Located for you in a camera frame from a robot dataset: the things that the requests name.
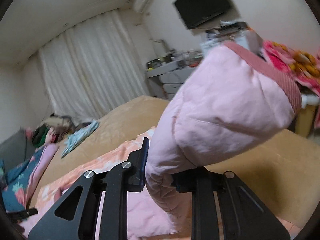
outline metal screw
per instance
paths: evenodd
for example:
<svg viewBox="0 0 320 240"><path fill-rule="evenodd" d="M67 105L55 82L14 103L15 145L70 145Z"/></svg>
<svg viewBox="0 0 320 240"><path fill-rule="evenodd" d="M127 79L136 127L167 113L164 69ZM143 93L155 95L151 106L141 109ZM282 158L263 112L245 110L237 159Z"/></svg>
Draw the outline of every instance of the metal screw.
<svg viewBox="0 0 320 240"><path fill-rule="evenodd" d="M124 162L124 163L121 164L121 167L124 168L124 169L130 168L131 167L131 163Z"/></svg>
<svg viewBox="0 0 320 240"><path fill-rule="evenodd" d="M224 175L229 179L233 179L235 177L235 174L232 171L227 171Z"/></svg>
<svg viewBox="0 0 320 240"><path fill-rule="evenodd" d="M88 179L91 178L94 175L93 171L86 171L84 173L84 176Z"/></svg>

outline curtain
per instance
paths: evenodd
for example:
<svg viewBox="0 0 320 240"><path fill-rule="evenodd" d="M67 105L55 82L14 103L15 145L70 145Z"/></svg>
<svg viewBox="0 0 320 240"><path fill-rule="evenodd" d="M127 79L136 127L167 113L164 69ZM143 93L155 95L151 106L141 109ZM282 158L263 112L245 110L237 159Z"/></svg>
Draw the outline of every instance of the curtain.
<svg viewBox="0 0 320 240"><path fill-rule="evenodd" d="M39 55L55 114L85 122L149 95L135 46L117 10L66 30Z"/></svg>

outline blue towel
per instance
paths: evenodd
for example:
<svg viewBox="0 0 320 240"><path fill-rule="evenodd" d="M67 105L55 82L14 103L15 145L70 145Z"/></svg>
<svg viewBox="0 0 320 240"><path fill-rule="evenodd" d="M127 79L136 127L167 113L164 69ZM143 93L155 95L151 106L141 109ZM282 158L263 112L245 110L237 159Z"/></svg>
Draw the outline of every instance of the blue towel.
<svg viewBox="0 0 320 240"><path fill-rule="evenodd" d="M61 158L66 156L69 152L75 149L80 143L82 143L91 133L93 133L99 127L97 121L93 121L87 127L80 129L68 136L68 140L65 142L67 145L61 154Z"/></svg>

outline bed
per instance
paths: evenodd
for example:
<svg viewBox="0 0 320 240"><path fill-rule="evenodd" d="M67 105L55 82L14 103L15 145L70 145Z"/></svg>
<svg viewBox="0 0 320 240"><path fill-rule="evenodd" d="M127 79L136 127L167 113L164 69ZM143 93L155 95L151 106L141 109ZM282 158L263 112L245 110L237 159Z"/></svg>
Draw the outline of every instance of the bed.
<svg viewBox="0 0 320 240"><path fill-rule="evenodd" d="M101 118L100 127L63 159L61 146L39 181L30 207L41 187L156 126L167 104L138 97ZM303 228L320 200L319 166L320 146L284 130L253 150L207 168L234 171L277 217Z"/></svg>

